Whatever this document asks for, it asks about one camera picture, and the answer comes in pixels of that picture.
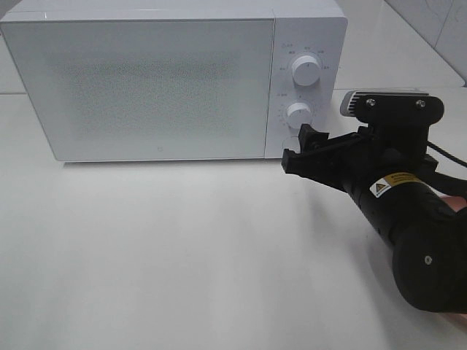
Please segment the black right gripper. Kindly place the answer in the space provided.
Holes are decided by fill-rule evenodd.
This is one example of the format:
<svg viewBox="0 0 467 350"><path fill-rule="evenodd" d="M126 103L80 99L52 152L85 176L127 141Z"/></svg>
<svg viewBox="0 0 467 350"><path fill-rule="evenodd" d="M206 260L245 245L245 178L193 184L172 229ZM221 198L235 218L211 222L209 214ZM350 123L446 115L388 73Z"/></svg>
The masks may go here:
<svg viewBox="0 0 467 350"><path fill-rule="evenodd" d="M438 196L421 170L426 160L427 127L360 127L330 137L303 124L301 153L284 149L286 174L345 190L373 226L437 226Z"/></svg>

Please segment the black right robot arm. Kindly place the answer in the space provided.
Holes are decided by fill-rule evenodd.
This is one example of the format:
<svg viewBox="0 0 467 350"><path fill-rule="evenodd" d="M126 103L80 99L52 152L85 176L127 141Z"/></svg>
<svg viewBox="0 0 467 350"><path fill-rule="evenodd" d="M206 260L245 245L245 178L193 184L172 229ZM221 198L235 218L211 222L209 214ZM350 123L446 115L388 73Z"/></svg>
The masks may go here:
<svg viewBox="0 0 467 350"><path fill-rule="evenodd" d="M391 248L397 288L411 306L466 312L466 211L435 189L436 161L428 132L361 127L331 138L304 124L300 152L285 150L288 174L347 193Z"/></svg>

